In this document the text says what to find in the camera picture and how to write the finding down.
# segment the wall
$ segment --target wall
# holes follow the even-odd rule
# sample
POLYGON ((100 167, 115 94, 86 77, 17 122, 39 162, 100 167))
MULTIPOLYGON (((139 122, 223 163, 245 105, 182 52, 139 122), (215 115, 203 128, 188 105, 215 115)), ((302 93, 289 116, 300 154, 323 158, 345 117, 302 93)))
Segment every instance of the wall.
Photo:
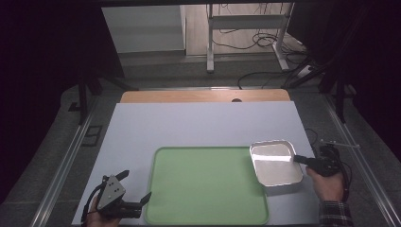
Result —
POLYGON ((118 53, 184 50, 180 6, 102 10, 118 53))

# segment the floor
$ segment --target floor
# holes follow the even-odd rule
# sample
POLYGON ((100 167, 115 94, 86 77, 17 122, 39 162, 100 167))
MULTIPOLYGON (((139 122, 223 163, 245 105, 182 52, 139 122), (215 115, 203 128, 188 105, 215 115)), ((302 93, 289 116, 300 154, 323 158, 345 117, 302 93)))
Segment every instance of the floor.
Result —
MULTIPOLYGON (((235 13, 235 8, 229 6, 230 11, 235 13)), ((235 40, 246 39, 235 36, 235 40)), ((232 55, 236 50, 229 53, 222 49, 216 57, 215 73, 208 74, 204 54, 201 54, 202 49, 204 48, 201 45, 195 46, 193 54, 187 53, 187 56, 174 52, 120 55, 126 77, 119 80, 147 90, 210 87, 237 89, 238 80, 253 72, 263 73, 242 79, 240 84, 243 89, 280 88, 288 79, 286 74, 277 74, 280 68, 274 55, 269 51, 261 53, 262 50, 256 54, 249 52, 247 55, 232 55)), ((320 79, 315 78, 296 89, 288 90, 291 100, 296 104, 309 141, 316 148, 320 139, 342 142, 339 130, 324 105, 325 96, 318 92, 317 84, 320 79)), ((88 93, 90 103, 96 101, 90 126, 93 129, 99 129, 97 127, 101 126, 99 141, 89 146, 94 141, 92 137, 86 136, 79 143, 77 156, 55 200, 54 208, 44 217, 45 226, 69 226, 76 212, 81 212, 77 211, 78 203, 113 115, 113 108, 124 93, 123 89, 105 79, 101 79, 100 82, 103 86, 101 96, 91 96, 88 93)), ((69 111, 74 102, 78 102, 77 87, 64 92, 61 108, 48 135, 6 201, 0 205, 0 226, 29 226, 35 217, 54 174, 79 131, 79 113, 69 111)), ((352 98, 345 100, 344 115, 350 132, 361 145, 364 156, 395 211, 401 211, 401 181, 398 177, 401 174, 401 164, 359 115, 352 104, 352 98)), ((363 179, 350 151, 340 148, 340 154, 342 161, 353 169, 354 177, 348 202, 355 226, 386 226, 388 222, 383 218, 377 200, 363 179)))

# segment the human hand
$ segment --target human hand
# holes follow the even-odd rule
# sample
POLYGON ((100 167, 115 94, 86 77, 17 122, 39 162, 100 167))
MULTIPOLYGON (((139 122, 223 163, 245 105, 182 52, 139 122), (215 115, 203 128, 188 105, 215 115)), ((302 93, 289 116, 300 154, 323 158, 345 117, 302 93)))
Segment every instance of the human hand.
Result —
POLYGON ((308 166, 306 167, 306 173, 312 178, 315 192, 322 201, 342 200, 344 191, 341 173, 331 177, 323 177, 308 166))
POLYGON ((116 227, 121 218, 106 219, 96 211, 97 197, 92 200, 91 211, 86 218, 87 227, 116 227))

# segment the white table surface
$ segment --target white table surface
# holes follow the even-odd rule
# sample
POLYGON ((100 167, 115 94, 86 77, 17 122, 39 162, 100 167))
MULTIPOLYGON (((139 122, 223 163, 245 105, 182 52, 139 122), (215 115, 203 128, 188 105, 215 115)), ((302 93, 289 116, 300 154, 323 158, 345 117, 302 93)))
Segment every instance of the white table surface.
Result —
MULTIPOLYGON (((83 206, 103 175, 129 170, 121 181, 124 201, 148 193, 153 155, 161 147, 248 147, 254 142, 287 140, 297 154, 313 157, 292 101, 117 104, 72 225, 80 225, 83 206)), ((268 196, 267 224, 318 223, 319 200, 305 174, 296 192, 268 196)), ((121 224, 146 224, 124 218, 121 224)))

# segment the table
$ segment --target table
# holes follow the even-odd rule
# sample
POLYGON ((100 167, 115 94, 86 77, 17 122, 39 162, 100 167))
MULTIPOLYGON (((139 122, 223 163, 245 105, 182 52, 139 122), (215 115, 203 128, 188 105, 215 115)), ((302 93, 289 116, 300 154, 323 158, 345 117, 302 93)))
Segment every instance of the table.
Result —
MULTIPOLYGON (((123 199, 139 201, 146 195, 158 148, 248 147, 273 139, 286 139, 297 153, 313 156, 295 105, 284 90, 127 92, 114 109, 72 224, 79 225, 82 207, 103 175, 128 169, 123 199)), ((292 193, 269 196, 268 206, 268 224, 318 222, 318 198, 308 177, 292 193)), ((142 216, 121 224, 146 223, 142 216)))

